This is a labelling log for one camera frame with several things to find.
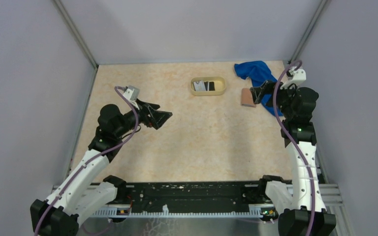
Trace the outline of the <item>cream plastic tray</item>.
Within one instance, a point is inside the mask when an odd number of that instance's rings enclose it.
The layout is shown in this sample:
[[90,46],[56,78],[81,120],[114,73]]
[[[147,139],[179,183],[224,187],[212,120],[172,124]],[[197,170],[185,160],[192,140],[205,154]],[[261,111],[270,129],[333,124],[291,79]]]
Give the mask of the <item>cream plastic tray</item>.
[[226,91],[227,84],[223,77],[195,77],[189,83],[194,96],[219,96]]

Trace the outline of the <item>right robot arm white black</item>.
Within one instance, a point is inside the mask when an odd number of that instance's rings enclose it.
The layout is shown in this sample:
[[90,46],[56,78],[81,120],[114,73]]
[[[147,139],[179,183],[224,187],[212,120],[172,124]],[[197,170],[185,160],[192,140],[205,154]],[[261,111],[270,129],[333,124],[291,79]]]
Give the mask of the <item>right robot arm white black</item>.
[[284,147],[291,160],[292,188],[282,180],[268,180],[258,188],[258,198],[272,202],[278,213],[278,233],[281,236],[328,236],[336,227],[336,216],[328,213],[322,199],[315,160],[316,132],[311,118],[319,94],[311,88],[291,84],[284,87],[270,80],[249,89],[253,102],[270,98],[266,106],[280,111]]

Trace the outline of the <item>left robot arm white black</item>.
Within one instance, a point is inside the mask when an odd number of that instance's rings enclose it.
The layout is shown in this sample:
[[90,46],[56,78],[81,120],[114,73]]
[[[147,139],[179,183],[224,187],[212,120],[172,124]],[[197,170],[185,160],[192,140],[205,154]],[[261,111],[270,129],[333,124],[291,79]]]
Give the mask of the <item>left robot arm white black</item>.
[[31,222],[36,236],[75,236],[83,223],[103,205],[123,203],[128,197],[126,182],[108,176],[95,190],[85,194],[95,177],[116,157],[140,124],[158,130],[172,117],[161,111],[158,104],[137,100],[131,111],[122,114],[115,104],[101,108],[95,136],[81,162],[45,200],[35,200],[31,207]]

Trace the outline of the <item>tan leather card holder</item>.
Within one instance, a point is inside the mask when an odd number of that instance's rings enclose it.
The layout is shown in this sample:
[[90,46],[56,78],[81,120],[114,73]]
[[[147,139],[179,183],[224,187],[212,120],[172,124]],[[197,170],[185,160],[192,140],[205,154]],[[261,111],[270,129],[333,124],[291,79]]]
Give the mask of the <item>tan leather card holder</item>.
[[253,102],[252,94],[249,88],[242,88],[241,90],[241,105],[244,107],[255,108],[256,105]]

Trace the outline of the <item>blue cloth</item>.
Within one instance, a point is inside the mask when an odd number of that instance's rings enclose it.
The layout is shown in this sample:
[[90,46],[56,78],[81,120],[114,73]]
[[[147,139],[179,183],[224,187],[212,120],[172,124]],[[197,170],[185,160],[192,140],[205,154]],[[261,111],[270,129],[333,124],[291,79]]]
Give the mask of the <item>blue cloth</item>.
[[259,87],[266,80],[277,81],[272,75],[268,65],[263,61],[250,61],[234,64],[234,71],[236,75],[243,80],[250,78],[252,87]]

